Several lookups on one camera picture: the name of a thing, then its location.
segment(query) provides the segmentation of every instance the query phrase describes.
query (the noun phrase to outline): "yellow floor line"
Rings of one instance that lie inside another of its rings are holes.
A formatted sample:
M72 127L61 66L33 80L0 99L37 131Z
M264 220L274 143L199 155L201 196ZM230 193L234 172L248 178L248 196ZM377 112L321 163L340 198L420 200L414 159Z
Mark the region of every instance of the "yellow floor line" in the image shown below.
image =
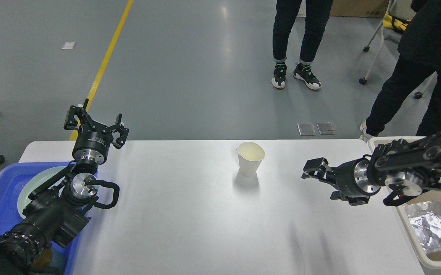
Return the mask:
M105 72L105 69L107 68L108 60L110 59L110 56L112 55L113 48L115 47L115 44L117 43L117 40L120 35L120 31L122 30L122 27L124 26L124 22L126 21L127 14L130 10L130 7L132 6L134 0L129 0L126 5L126 9L124 10L124 13L122 14L122 17L119 21L119 24L117 28L115 29L115 33L113 34L112 41L110 41L110 45L108 45L107 52L105 54L105 57L103 58L102 64L100 65L100 69L98 70L97 76L95 77L95 81L93 81L93 85L91 85L90 92L88 93L88 96L86 98L88 99L88 105L86 106L86 111L90 109L91 102L93 101L93 97L95 97L95 93L98 89L98 85L100 85L100 81L102 80L103 73ZM78 137L78 132L72 131L71 136L69 137L70 141L75 141Z

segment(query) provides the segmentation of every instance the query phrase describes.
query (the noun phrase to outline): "gray floor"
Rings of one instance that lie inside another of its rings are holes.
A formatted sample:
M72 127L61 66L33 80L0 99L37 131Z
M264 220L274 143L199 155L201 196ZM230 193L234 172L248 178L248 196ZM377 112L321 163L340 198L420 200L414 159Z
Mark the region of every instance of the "gray floor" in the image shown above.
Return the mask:
M0 170L32 141L69 138L66 112L88 95L126 3L0 1L0 153L7 158ZM90 114L110 124L123 113L131 140L357 138L391 75L396 45L386 44L360 85L379 39L370 52L362 48L379 20L331 17L313 65L323 89L288 77L278 91L270 84L275 13L273 0L136 0ZM289 70L303 35L297 19ZM66 41L75 49L60 49ZM407 99L381 136L413 135L429 98ZM332 122L336 135L300 136L297 123L306 122Z

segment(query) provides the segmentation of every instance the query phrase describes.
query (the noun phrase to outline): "black pants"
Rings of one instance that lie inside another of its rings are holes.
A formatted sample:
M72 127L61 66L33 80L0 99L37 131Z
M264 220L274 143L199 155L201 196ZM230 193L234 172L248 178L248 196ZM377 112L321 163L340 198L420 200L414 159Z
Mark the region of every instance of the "black pants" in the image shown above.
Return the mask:
M333 0L306 0L307 17L305 34L300 48L300 61L310 64L315 59L318 46L329 20ZM276 61L286 60L288 36L292 30L302 0L278 0L273 25L273 57Z
M407 96L416 89L435 69L416 64L399 57L392 76L383 84L367 118L367 133L377 136L392 120ZM441 72L416 136L429 136L441 130Z

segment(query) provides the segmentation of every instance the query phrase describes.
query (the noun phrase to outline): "black and white sneaker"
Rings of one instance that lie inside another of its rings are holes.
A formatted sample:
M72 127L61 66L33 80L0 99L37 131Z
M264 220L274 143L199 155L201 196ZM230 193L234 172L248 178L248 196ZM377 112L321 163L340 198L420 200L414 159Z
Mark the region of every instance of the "black and white sneaker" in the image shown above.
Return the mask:
M369 141L371 138L375 137L375 136L372 136L372 135L370 135L370 134L367 133L367 120L364 120L364 121L361 123L361 125L360 125L360 131L361 131L360 139L361 139L362 141L364 141L365 143L368 143L368 141Z
M305 82L309 89L314 91L320 89L322 84L317 79L315 75L313 75L310 65L302 65L301 63L297 64L297 67L293 71L293 77L302 80Z
M283 89L285 87L285 75L287 66L285 63L276 64L275 71L273 72L273 78L271 79L271 84L277 89Z

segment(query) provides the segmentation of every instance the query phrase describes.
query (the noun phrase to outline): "white plate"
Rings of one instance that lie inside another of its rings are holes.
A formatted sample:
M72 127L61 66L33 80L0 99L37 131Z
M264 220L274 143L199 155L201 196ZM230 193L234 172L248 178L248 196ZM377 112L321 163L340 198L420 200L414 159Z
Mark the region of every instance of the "white plate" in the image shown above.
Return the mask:
M30 181L23 187L22 191L20 192L20 195L18 195L18 200L16 202L16 208L18 210L18 214L22 218L25 219L25 216L23 215L23 209L31 202L29 199L30 193L34 191L38 186L43 184L45 181L50 179L52 176L57 174L60 170L63 170L64 167L52 167L47 170L44 170L34 176ZM64 177L62 177L60 180L56 181L56 183L53 186L58 185Z

